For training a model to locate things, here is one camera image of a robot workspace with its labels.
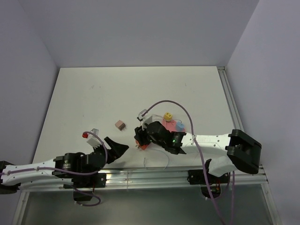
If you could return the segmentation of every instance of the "wire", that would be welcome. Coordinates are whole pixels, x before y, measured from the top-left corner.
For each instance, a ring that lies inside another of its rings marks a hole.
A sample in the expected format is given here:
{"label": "wire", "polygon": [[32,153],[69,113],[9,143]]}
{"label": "wire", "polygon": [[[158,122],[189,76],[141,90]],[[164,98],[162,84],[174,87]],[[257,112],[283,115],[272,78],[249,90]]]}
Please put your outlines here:
{"label": "wire", "polygon": [[105,164],[107,163],[107,157],[108,157],[108,154],[107,154],[107,148],[104,144],[104,142],[100,139],[100,137],[98,137],[96,134],[94,134],[93,132],[90,132],[90,131],[84,131],[83,134],[89,134],[89,135],[93,135],[95,138],[98,139],[98,141],[100,141],[100,143],[102,144],[103,148],[104,148],[104,151],[105,151]]}
{"label": "wire", "polygon": [[73,174],[73,175],[79,175],[79,176],[91,176],[94,175],[96,173],[98,173],[98,171],[94,171],[94,172],[73,172],[73,171],[69,171],[69,170],[62,170],[59,168],[54,168],[54,167],[37,167],[37,168],[28,168],[28,169],[21,169],[21,170],[14,170],[14,171],[8,171],[7,174],[11,174],[11,173],[21,173],[21,172],[27,172],[27,171],[33,171],[33,170],[55,170],[55,171],[59,171],[59,172],[63,172],[63,173],[69,173],[69,174]]}
{"label": "wire", "polygon": [[[165,153],[165,152],[163,152],[163,151],[161,151],[161,150],[157,150],[157,149],[152,149],[152,150],[154,150],[154,151],[159,151],[159,152],[161,152],[161,153],[164,153],[165,154],[165,156],[167,156],[168,157],[168,155]],[[170,158],[168,157],[168,163],[167,163],[167,165],[163,168],[163,170],[165,169],[165,168],[167,168],[168,167],[168,165],[169,165],[169,162],[170,162]],[[146,158],[144,158],[144,167],[145,167],[145,169],[147,170],[148,168],[146,167]]]}
{"label": "wire", "polygon": [[77,188],[75,188],[73,185],[70,185],[70,186],[74,189],[74,191],[76,191],[76,192],[78,192],[78,193],[80,193],[80,194],[82,194],[82,195],[91,196],[91,197],[93,197],[93,198],[97,198],[97,199],[98,199],[98,202],[95,203],[95,204],[83,204],[83,203],[81,203],[81,202],[76,202],[78,205],[86,206],[86,207],[92,207],[92,206],[99,205],[99,204],[101,203],[101,198],[98,197],[97,195],[95,195],[95,194],[90,194],[90,193],[86,193],[86,192],[83,192],[83,191],[80,191],[80,190],[78,190]]}
{"label": "wire", "polygon": [[227,192],[227,190],[229,188],[229,184],[230,184],[230,173],[228,173],[228,176],[229,176],[229,179],[228,179],[227,185],[225,187],[225,190],[223,192],[221,192],[221,194],[218,197],[216,197],[215,200],[219,199],[220,197],[222,197]]}
{"label": "wire", "polygon": [[[160,103],[163,103],[163,102],[170,102],[170,103],[173,103],[175,105],[178,105],[181,109],[183,109],[183,111],[187,114],[187,117],[189,119],[189,122],[191,124],[191,131],[192,131],[192,136],[193,136],[193,140],[195,142],[195,145],[197,147],[197,149],[199,150],[199,153],[200,153],[200,158],[201,158],[201,162],[202,162],[202,165],[203,165],[203,174],[204,174],[204,179],[205,179],[205,184],[206,184],[206,187],[207,187],[207,190],[208,190],[208,193],[210,195],[210,198],[211,198],[211,202],[212,204],[214,205],[215,207],[215,210],[216,210],[216,213],[217,215],[219,216],[221,222],[223,225],[226,225],[222,215],[221,215],[221,212],[217,206],[217,203],[212,195],[212,192],[211,192],[211,189],[210,189],[210,184],[209,184],[209,181],[208,181],[208,177],[207,177],[207,174],[206,174],[206,168],[205,168],[205,161],[204,161],[204,156],[203,156],[203,153],[202,153],[202,150],[201,150],[201,147],[200,145],[198,144],[197,140],[196,140],[196,137],[195,137],[195,133],[194,133],[194,126],[193,126],[193,122],[192,122],[192,118],[190,116],[190,114],[188,113],[188,111],[182,106],[180,105],[179,103],[177,102],[174,102],[174,101],[171,101],[171,100],[162,100],[162,101],[159,101],[159,102],[156,102],[155,104],[153,104],[152,106],[150,106],[149,109],[147,109],[143,114],[142,116],[144,116],[147,112],[149,112],[153,107],[155,107],[156,105],[160,104]],[[232,189],[232,199],[234,199],[234,188]],[[233,200],[232,200],[232,206],[231,206],[231,210],[232,210],[232,215],[233,215]]]}

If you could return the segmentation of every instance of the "gray wall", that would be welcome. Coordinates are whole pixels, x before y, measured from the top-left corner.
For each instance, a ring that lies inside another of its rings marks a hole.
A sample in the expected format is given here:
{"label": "gray wall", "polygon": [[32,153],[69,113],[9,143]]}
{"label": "gray wall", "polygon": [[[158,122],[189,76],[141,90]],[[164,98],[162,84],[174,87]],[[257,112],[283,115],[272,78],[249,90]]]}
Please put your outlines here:
{"label": "gray wall", "polygon": [[[30,163],[57,67],[17,0],[0,0],[0,160]],[[10,224],[19,194],[0,195],[0,223]]]}
{"label": "gray wall", "polygon": [[60,67],[225,66],[258,0],[20,0]]}
{"label": "gray wall", "polygon": [[300,1],[260,0],[227,67],[286,225],[300,221]]}

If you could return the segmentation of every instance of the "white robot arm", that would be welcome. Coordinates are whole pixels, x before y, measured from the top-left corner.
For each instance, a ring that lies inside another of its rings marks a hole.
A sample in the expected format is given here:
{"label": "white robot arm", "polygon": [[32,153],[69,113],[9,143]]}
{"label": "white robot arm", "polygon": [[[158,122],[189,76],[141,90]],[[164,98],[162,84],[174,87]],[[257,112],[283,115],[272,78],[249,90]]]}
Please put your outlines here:
{"label": "white robot arm", "polygon": [[97,131],[93,129],[82,135],[93,148],[90,154],[66,153],[42,163],[28,165],[0,161],[0,194],[11,194],[19,189],[33,187],[43,189],[57,184],[62,184],[64,188],[103,188],[106,174],[99,171],[106,163],[120,158],[129,146],[106,137],[104,140],[111,147],[107,149],[95,134]]}
{"label": "white robot arm", "polygon": [[138,119],[142,125],[135,129],[135,139],[140,146],[154,143],[172,154],[188,154],[198,152],[196,139],[202,153],[218,156],[206,162],[208,174],[221,177],[235,170],[258,173],[262,146],[241,130],[234,129],[225,135],[193,136],[186,132],[170,132],[160,122],[153,122],[151,115],[140,115]]}

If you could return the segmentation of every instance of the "yellow cube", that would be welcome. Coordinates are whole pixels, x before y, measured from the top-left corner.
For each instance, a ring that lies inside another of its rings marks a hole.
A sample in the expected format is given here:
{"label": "yellow cube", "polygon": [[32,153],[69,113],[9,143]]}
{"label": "yellow cube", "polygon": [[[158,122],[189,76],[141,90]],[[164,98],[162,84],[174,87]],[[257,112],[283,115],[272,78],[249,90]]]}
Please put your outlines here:
{"label": "yellow cube", "polygon": [[173,117],[173,115],[170,114],[169,112],[166,112],[166,113],[164,114],[164,119],[165,119],[166,121],[172,120],[172,117]]}

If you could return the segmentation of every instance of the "pink object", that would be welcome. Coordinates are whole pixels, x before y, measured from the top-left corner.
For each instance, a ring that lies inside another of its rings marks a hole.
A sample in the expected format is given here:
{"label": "pink object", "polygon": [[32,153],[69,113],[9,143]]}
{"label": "pink object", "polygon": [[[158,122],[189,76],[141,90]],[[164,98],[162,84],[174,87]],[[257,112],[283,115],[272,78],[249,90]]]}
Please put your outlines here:
{"label": "pink object", "polygon": [[122,130],[126,127],[125,123],[121,120],[119,120],[118,122],[115,123],[115,126],[117,129]]}
{"label": "pink object", "polygon": [[165,120],[162,120],[162,121],[161,121],[161,124],[162,124],[167,130],[169,130],[170,132],[172,132],[172,131],[177,132],[177,130],[176,130],[176,121],[171,120],[171,121],[167,122],[167,121],[165,121]]}

